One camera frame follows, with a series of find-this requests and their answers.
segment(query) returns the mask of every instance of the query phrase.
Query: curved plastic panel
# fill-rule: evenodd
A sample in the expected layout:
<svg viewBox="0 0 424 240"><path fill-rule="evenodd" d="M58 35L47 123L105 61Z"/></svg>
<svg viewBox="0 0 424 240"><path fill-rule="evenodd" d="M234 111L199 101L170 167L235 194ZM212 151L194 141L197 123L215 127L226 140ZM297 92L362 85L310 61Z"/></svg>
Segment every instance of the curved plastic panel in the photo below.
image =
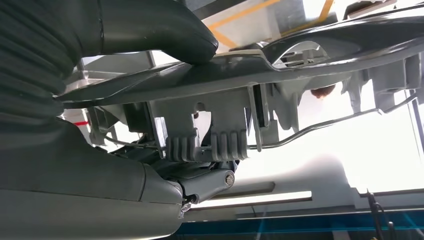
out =
<svg viewBox="0 0 424 240"><path fill-rule="evenodd" d="M118 77L115 81L137 79L137 83L132 86L122 84L116 89L109 89L108 94L103 95L102 86L89 86L67 93L59 99L65 103L66 108L137 103L382 66L424 51L423 10L424 6L420 5L370 18L313 28L270 43L262 51L232 51L215 56L205 65L181 63L149 76L143 72L129 74ZM272 67L272 62L292 46L304 41L321 45L331 59L297 67ZM90 95L94 94L101 97L91 98Z"/></svg>

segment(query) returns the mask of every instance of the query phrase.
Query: fluorescent light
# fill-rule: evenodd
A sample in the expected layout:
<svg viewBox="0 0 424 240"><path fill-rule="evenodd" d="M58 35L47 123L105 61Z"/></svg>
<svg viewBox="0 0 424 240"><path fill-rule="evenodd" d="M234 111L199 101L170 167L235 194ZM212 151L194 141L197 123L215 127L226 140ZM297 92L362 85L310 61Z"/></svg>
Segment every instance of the fluorescent light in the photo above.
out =
<svg viewBox="0 0 424 240"><path fill-rule="evenodd" d="M284 200L305 199L310 197L312 197L311 191L288 192L288 193L268 194L268 195L259 195L259 196L213 199L213 200L204 201L199 204L193 204L191 208L198 209L198 208L210 208L210 207L220 207L220 206L267 203L267 202L277 202L277 201L284 201Z"/></svg>

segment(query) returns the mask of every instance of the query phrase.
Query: wire rod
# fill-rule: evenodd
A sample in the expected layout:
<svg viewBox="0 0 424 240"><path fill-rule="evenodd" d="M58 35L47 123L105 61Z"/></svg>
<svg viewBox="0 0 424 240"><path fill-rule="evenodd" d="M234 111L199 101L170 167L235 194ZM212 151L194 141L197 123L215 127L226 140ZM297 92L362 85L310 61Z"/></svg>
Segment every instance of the wire rod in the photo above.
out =
<svg viewBox="0 0 424 240"><path fill-rule="evenodd" d="M340 123L340 122L344 122L346 120L354 119L356 117L360 117L360 116L367 115L367 114L370 114L370 113L378 113L380 115L389 114L389 113L397 110L398 108L400 108L400 107L402 107L404 105L407 105L408 103L412 102L416 98L417 98L417 94L414 93L411 96L409 96L407 99L405 99L404 101L402 101L401 103L399 103L399 104L397 104L397 105L395 105L395 106L393 106L393 107L391 107L391 108L389 108L389 109L387 109L385 111L382 111L379 108L373 108L373 109L369 109L369 110L366 110L366 111L357 112L357 113L354 113L354 114L349 115L349 116L344 116L344 117L341 117L341 118L337 118L337 119L333 119L333 120L328 120L328 121L320 122L320 123L317 123L317 124L314 124L314 125L310 125L310 126L304 128L304 129L296 132L295 134L293 134L293 135L291 135L291 136L289 136L289 137L281 140L281 141L274 142L274 143L269 143L269 144L264 144L262 146L262 148L263 149L278 148L278 147L284 146L286 144L289 144L292 141L294 141L294 140L296 140L296 139L298 139L298 138L300 138L300 137L302 137L302 136L304 136L304 135L306 135L306 134L308 134L310 132L313 132L315 130L323 129L323 128L332 126L334 124L337 124L337 123ZM130 147L135 147L135 148L145 148L145 149L156 149L157 148L157 146L155 146L155 145L129 143L129 142L115 140L115 139L110 138L108 136L104 136L104 138L107 139L108 141L114 143L114 144L119 144L119 145L123 145L123 146L130 146ZM211 148L212 148L211 146L202 146L201 147L202 150L211 150ZM247 146L247 149L252 149L252 150L257 149L257 145L248 145Z"/></svg>
<svg viewBox="0 0 424 240"><path fill-rule="evenodd" d="M369 110L366 110L366 111L357 112L357 113L354 113L354 114L349 115L349 116L344 116L344 117L341 117L341 118L328 120L328 121L320 122L320 123L317 123L317 124L314 124L314 125L310 125L310 126L304 128L304 129L296 132L295 134L281 140L281 141L269 143L269 144L264 144L262 146L262 148L263 149L278 148L278 147L281 147L283 145L289 144L292 141L294 141L294 140L296 140L296 139L298 139L298 138L300 138L300 137L304 136L305 134L308 134L312 131L315 131L315 130L318 130L318 129L323 129L323 128L332 126L334 124L337 124L337 123L340 123L340 122L343 122L343 121L346 121L346 120L350 120L350 119L353 119L353 118L356 118L356 117L360 117L360 116L363 116L363 115L367 115L367 114L370 114L370 113L378 113L380 115L388 114L388 113L391 113L391 112L395 111L396 109L412 102L416 98L417 98L417 94L414 93L411 96L409 96L407 99L402 101L401 103L387 109L386 111L382 111L379 108L373 108L373 109L369 109ZM257 149L257 146L256 145L248 145L247 149Z"/></svg>

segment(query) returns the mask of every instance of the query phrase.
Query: screw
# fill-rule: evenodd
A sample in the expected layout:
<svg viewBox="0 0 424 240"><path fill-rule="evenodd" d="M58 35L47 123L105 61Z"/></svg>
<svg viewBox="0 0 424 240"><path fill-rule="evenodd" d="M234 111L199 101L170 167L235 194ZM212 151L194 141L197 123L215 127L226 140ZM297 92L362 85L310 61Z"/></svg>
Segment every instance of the screw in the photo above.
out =
<svg viewBox="0 0 424 240"><path fill-rule="evenodd" d="M234 173L230 172L226 177L225 177L225 184L227 185L227 187L231 187L234 184Z"/></svg>
<svg viewBox="0 0 424 240"><path fill-rule="evenodd" d="M190 202L182 205L181 212L185 213L192 208L192 204Z"/></svg>

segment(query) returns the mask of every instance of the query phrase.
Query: metal rod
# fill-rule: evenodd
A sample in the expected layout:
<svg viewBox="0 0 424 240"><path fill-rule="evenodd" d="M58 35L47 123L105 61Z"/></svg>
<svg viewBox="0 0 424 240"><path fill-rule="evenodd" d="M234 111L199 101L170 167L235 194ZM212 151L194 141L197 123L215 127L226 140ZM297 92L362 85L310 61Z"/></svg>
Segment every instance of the metal rod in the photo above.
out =
<svg viewBox="0 0 424 240"><path fill-rule="evenodd" d="M293 135L291 135L291 136L289 136L289 137L287 137L287 138L285 138L281 141L269 143L269 144L264 144L263 149L273 149L273 148L281 147L283 145L291 143L292 141L294 141L294 140L296 140L296 139L298 139L298 138L300 138L300 137L304 136L305 134L308 134L312 131L322 129L322 128L326 128L326 127L332 126L334 124L337 124L337 123L340 123L340 122L343 122L343 121L346 121L346 120L350 120L350 119L353 119L353 118L356 118L356 117L359 117L359 116L367 115L367 114L370 114L370 113L378 113L380 115L388 114L388 113L391 113L391 112L395 111L396 109L410 103L411 101L415 100L416 98L417 98L417 94L414 93L410 97L405 99L403 102L401 102L401 103L399 103L399 104L397 104L397 105L395 105L395 106L393 106L393 107L391 107L391 108L389 108L385 111L382 111L379 108L373 108L373 109L370 109L370 110L354 113L354 114L349 115L349 116L344 116L344 117L341 117L341 118L338 118L338 119L320 122L320 123L308 126L308 127L296 132L295 134L293 134ZM247 149L257 149L257 146L256 145L248 145Z"/></svg>

